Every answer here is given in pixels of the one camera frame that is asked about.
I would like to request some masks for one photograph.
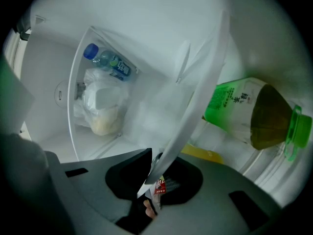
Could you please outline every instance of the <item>blue bottle cap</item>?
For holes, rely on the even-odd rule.
[[[98,51],[99,47],[97,45],[89,44],[84,51],[84,57],[91,60],[97,55]]]

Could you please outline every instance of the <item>bottle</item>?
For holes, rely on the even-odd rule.
[[[290,161],[307,145],[312,126],[300,106],[292,109],[273,86],[256,78],[218,85],[203,117],[257,150],[286,141]]]
[[[89,44],[86,47],[84,57],[90,59],[95,67],[111,71],[111,76],[122,81],[131,74],[131,68],[118,55],[106,48],[99,48],[95,44]]]

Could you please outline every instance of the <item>plastic bag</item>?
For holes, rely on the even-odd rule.
[[[99,135],[120,131],[129,97],[127,83],[102,69],[87,69],[86,89],[74,103],[75,123],[88,126]]]

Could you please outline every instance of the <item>water bottle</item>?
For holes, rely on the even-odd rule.
[[[122,81],[131,74],[131,68],[118,55],[106,48],[99,48],[95,44],[89,44],[86,47],[84,57],[90,59],[93,66],[112,71],[110,75]]]

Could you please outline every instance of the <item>refrigerator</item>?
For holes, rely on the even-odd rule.
[[[154,156],[170,154],[190,143],[219,153],[281,207],[303,189],[312,136],[290,162],[284,144],[258,151],[201,118],[217,84],[245,77],[271,84],[313,117],[312,63],[275,0],[35,0],[30,24],[27,43],[4,50],[14,52],[14,71],[33,96],[22,133],[61,163],[148,147]],[[110,46],[136,67],[118,134],[97,136],[74,121],[90,43]]]

